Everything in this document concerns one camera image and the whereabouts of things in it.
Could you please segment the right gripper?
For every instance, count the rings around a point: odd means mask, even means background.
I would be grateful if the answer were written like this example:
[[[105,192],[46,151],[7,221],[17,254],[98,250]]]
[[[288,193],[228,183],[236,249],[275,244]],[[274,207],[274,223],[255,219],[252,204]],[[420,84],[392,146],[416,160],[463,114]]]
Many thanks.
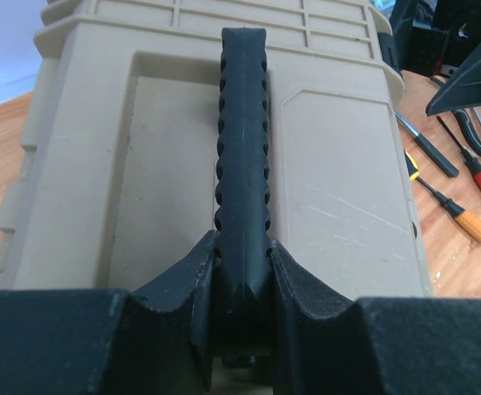
[[[395,1],[388,21],[387,62],[397,72],[449,77],[459,68],[426,115],[481,105],[481,1]]]

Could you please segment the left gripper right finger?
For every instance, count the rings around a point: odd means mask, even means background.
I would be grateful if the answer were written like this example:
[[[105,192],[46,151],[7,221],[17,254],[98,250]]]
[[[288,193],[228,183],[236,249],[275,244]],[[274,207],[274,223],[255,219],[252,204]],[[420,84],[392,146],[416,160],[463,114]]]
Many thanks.
[[[349,300],[274,242],[277,394],[481,394],[481,300]]]

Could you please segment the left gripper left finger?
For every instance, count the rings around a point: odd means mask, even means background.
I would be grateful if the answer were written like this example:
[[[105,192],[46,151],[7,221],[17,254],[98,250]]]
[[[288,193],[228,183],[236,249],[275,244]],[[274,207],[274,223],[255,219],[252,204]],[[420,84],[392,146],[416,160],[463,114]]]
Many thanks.
[[[214,233],[123,289],[0,290],[0,394],[202,394]]]

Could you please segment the tan plastic tool box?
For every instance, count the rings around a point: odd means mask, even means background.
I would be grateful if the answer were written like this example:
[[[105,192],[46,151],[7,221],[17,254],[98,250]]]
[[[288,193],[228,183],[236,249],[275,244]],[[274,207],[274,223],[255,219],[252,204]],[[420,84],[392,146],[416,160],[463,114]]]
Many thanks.
[[[123,289],[214,233],[202,394],[277,394],[274,242],[349,300],[431,294],[366,1],[51,1],[0,290]]]

